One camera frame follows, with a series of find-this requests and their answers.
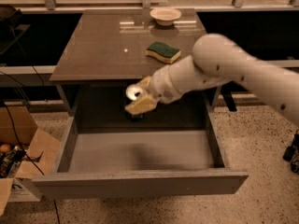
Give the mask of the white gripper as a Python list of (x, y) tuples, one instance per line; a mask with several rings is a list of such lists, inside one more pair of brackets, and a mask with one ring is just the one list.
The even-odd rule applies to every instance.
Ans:
[(151, 94), (146, 94), (125, 107), (131, 115), (139, 115), (155, 109), (158, 101), (162, 104), (171, 104), (182, 97), (172, 82), (169, 73), (169, 65), (157, 70), (152, 76), (147, 76), (136, 83), (144, 90), (149, 89)]

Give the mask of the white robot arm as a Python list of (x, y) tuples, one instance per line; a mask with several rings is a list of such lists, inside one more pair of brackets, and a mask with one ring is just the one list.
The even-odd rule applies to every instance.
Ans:
[(259, 60), (224, 35), (200, 37), (186, 58), (166, 65), (131, 85), (125, 110), (139, 115), (170, 104), (189, 91), (203, 91), (230, 81), (254, 93), (294, 125), (299, 125), (299, 74)]

